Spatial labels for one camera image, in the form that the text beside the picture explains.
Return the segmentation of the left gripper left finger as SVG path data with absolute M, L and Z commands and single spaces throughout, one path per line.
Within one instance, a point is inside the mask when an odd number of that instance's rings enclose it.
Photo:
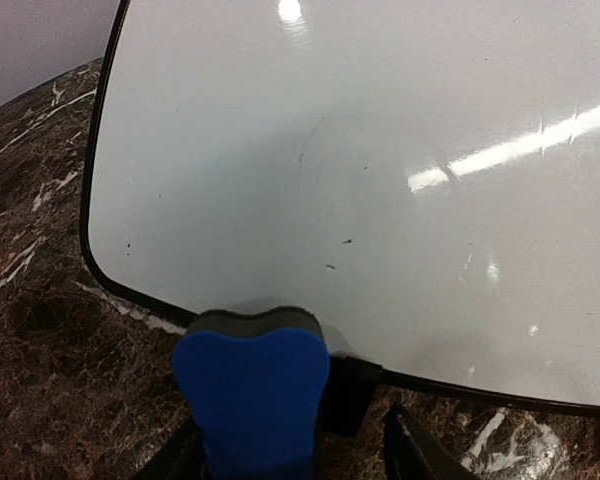
M 186 420 L 139 470 L 139 478 L 164 480 L 205 478 L 205 454 L 201 432 L 193 419 Z

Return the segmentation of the white whiteboard black frame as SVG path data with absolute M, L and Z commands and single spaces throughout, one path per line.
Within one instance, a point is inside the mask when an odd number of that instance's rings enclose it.
M 375 381 L 600 417 L 600 1 L 123 1 L 80 238 L 176 329 L 296 306 Z

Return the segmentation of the blue whiteboard eraser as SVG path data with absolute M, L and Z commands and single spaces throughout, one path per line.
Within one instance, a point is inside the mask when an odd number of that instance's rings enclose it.
M 214 479 L 312 479 L 330 356 L 299 307 L 200 314 L 172 355 Z

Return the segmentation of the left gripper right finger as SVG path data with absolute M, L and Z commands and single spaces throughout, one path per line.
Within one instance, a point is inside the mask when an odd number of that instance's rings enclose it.
M 399 403 L 384 417 L 383 458 L 386 477 L 392 480 L 477 479 Z

